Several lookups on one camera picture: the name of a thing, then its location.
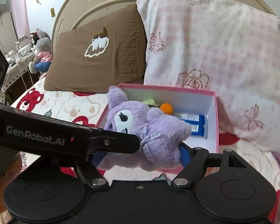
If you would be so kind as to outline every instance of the pink plaid pillow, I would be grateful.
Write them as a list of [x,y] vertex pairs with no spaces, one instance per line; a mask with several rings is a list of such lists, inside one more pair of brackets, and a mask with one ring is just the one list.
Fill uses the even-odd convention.
[[216,91],[220,127],[280,153],[280,18],[231,0],[138,0],[144,83]]

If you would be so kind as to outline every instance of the orange fruit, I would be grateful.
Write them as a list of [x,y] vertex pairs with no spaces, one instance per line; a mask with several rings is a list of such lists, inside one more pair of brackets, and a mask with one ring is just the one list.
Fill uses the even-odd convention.
[[172,108],[171,104],[168,104],[168,103],[163,103],[160,106],[160,110],[162,110],[165,114],[170,114],[170,115],[173,114],[173,108]]

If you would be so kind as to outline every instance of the pink box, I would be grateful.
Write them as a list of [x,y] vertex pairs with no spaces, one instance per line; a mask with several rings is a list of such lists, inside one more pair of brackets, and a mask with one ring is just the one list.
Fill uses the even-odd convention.
[[[203,147],[210,153],[218,152],[219,127],[216,94],[213,91],[192,88],[120,84],[128,100],[140,101],[154,99],[157,104],[169,103],[175,112],[192,113],[205,116],[204,136],[190,136],[184,141],[190,147]],[[104,109],[96,127],[104,128],[108,106]]]

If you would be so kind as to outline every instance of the wall outlet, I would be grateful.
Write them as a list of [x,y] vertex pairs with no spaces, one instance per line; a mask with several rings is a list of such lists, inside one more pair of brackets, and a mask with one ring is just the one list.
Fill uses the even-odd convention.
[[55,15],[55,9],[54,8],[51,8],[51,16],[52,17],[55,17],[56,15]]

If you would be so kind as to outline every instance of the pink shirt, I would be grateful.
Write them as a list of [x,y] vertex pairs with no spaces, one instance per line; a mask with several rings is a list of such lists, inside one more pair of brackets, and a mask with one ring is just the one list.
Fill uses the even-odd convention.
[[49,51],[42,51],[38,53],[41,62],[52,61],[52,55]]

